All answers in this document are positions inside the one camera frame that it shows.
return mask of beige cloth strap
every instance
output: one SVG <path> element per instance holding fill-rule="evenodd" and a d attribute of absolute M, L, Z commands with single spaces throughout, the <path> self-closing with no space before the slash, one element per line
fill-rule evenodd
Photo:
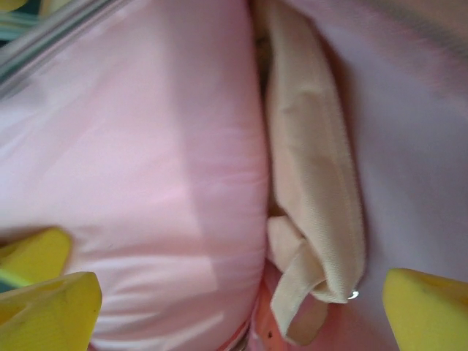
<path fill-rule="evenodd" d="M 339 98 L 313 26 L 267 0 L 273 65 L 266 115 L 273 195 L 269 258 L 283 271 L 271 308 L 286 340 L 308 344 L 327 303 L 346 303 L 364 269 L 361 204 Z M 318 302 L 296 316 L 311 293 Z"/>

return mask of pink fabric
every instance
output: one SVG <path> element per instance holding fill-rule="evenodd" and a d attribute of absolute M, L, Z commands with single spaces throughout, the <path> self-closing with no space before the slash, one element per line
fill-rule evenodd
<path fill-rule="evenodd" d="M 215 350 L 249 319 L 268 187 L 243 1 L 131 1 L 0 104 L 0 234 L 59 225 L 93 345 Z"/>

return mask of pink pillow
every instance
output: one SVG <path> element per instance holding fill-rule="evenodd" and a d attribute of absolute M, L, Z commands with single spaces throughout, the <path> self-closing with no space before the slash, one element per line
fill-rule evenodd
<path fill-rule="evenodd" d="M 94 347 L 239 339 L 268 185 L 244 1 L 131 1 L 24 83 L 0 103 L 0 234 L 71 233 L 67 273 L 102 287 Z"/>

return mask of cloth bag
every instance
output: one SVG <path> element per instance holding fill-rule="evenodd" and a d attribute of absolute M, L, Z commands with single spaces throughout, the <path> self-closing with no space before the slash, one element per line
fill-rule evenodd
<path fill-rule="evenodd" d="M 279 0 L 257 4 L 271 41 L 265 114 L 273 210 L 268 258 L 283 272 L 271 299 L 281 336 L 306 345 L 328 303 L 346 303 L 364 270 L 358 183 L 335 82 L 316 30 Z M 304 306 L 312 294 L 316 301 Z"/>

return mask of yellow plastic object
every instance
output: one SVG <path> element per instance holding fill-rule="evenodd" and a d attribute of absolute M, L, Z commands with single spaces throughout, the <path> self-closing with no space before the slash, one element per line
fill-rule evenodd
<path fill-rule="evenodd" d="M 392 269 L 383 303 L 401 351 L 468 350 L 467 283 Z"/>
<path fill-rule="evenodd" d="M 39 14 L 41 16 L 49 16 L 71 0 L 42 0 Z"/>
<path fill-rule="evenodd" d="M 0 0 L 0 11 L 13 11 L 22 7 L 28 0 Z"/>
<path fill-rule="evenodd" d="M 60 275 L 71 247 L 69 236 L 51 228 L 0 249 L 0 282 L 25 287 Z"/>
<path fill-rule="evenodd" d="M 84 351 L 102 295 L 94 273 L 0 294 L 1 351 Z"/>

